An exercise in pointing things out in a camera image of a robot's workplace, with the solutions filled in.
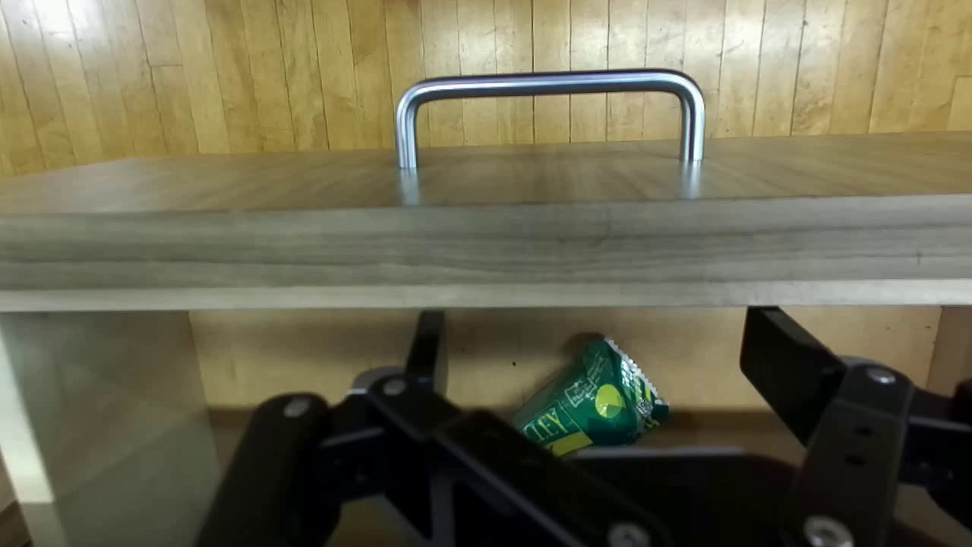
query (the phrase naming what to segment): bolt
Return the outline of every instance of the bolt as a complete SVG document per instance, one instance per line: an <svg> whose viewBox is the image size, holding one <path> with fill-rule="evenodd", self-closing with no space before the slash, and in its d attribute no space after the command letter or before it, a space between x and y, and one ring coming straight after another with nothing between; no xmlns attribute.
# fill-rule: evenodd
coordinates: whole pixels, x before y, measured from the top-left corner
<svg viewBox="0 0 972 547"><path fill-rule="evenodd" d="M896 378L892 370L886 370L886 369L871 365L871 369L870 369L870 379L876 379L876 384L880 384L880 385L889 385L889 384L896 384L898 378Z"/></svg>
<svg viewBox="0 0 972 547"><path fill-rule="evenodd" d="M815 514L802 523L802 536L812 547L853 547L853 536L845 523Z"/></svg>
<svg viewBox="0 0 972 547"><path fill-rule="evenodd" d="M642 526L636 526L636 523L616 523L616 526L612 526L612 531L608 531L608 543L612 543L612 547L650 547L650 539L648 539L648 531L643 531Z"/></svg>
<svg viewBox="0 0 972 547"><path fill-rule="evenodd" d="M406 384L403 384L400 378L392 378L392 379L383 385L383 391L386 391L388 400L397 400L403 388L406 388Z"/></svg>
<svg viewBox="0 0 972 547"><path fill-rule="evenodd" d="M310 411L310 400L291 400L286 409L284 409L284 417L290 421L297 421Z"/></svg>

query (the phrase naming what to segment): wood paneling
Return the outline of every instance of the wood paneling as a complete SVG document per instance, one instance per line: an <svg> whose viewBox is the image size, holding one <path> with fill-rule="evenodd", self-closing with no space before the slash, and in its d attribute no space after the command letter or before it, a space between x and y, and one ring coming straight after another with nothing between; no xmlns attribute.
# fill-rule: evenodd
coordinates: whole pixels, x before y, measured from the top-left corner
<svg viewBox="0 0 972 547"><path fill-rule="evenodd" d="M0 178L124 154L388 149L446 74L679 68L710 135L972 124L972 0L0 0ZM426 147L670 139L670 99L439 104Z"/></svg>

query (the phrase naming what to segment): wood grain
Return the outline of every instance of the wood grain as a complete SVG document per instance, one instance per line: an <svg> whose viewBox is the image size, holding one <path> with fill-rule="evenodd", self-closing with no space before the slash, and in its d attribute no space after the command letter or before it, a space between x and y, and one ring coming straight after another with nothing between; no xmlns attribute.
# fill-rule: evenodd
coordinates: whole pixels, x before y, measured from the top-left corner
<svg viewBox="0 0 972 547"><path fill-rule="evenodd" d="M833 135L864 135L871 122L886 0L845 4L840 54L833 90Z"/></svg>
<svg viewBox="0 0 972 547"><path fill-rule="evenodd" d="M725 0L725 38L718 109L718 136L750 136L756 115L760 41L765 0Z"/></svg>
<svg viewBox="0 0 972 547"><path fill-rule="evenodd" d="M131 154L388 149L417 81L683 68L714 136L969 129L969 4L2 0L0 178ZM675 139L661 96L451 101L426 147Z"/></svg>
<svg viewBox="0 0 972 547"><path fill-rule="evenodd" d="M845 0L809 0L794 96L794 135L829 135Z"/></svg>
<svg viewBox="0 0 972 547"><path fill-rule="evenodd" d="M535 70L570 68L570 4L535 0ZM570 101L535 99L535 139L567 144L570 139Z"/></svg>
<svg viewBox="0 0 972 547"><path fill-rule="evenodd" d="M966 195L972 135L718 139L696 198ZM386 153L105 163L0 186L0 213L397 206ZM683 198L675 144L430 149L426 206Z"/></svg>
<svg viewBox="0 0 972 547"><path fill-rule="evenodd" d="M969 305L972 198L6 215L0 259L2 309Z"/></svg>
<svg viewBox="0 0 972 547"><path fill-rule="evenodd" d="M756 136L784 136L794 131L794 90L804 29L802 23L802 0L765 0L754 119Z"/></svg>

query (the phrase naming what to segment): wooden board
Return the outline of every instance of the wooden board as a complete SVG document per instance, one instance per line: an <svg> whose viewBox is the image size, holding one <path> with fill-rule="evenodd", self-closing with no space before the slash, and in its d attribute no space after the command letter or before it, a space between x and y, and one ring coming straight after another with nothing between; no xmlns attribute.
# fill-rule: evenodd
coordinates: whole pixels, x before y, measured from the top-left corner
<svg viewBox="0 0 972 547"><path fill-rule="evenodd" d="M2 309L969 300L972 195L0 219Z"/></svg>
<svg viewBox="0 0 972 547"><path fill-rule="evenodd" d="M418 200L608 203L650 198L966 195L972 135L714 139L694 189L675 144L428 153ZM105 163L0 186L0 213L397 206L383 153Z"/></svg>

